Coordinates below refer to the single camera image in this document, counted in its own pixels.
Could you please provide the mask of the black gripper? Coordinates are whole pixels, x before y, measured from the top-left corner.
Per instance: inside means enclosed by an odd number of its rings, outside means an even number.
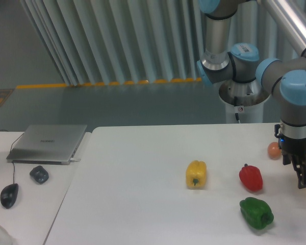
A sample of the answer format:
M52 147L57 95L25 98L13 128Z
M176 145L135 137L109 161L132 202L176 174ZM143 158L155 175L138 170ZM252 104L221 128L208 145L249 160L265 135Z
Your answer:
M283 156L283 165L291 164L298 177L298 188L306 188L306 125L279 123L274 136Z

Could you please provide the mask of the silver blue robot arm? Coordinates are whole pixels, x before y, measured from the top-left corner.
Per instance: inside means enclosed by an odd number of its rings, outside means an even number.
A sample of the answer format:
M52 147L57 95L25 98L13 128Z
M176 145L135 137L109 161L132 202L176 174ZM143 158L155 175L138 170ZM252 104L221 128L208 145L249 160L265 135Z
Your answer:
M306 187L306 15L294 1L259 1L285 33L299 57L288 62L259 60L251 44L226 50L231 17L240 1L199 1L207 19L206 49L197 61L206 84L231 80L236 84L258 82L280 105L280 123L274 127L283 165L292 164L298 188Z

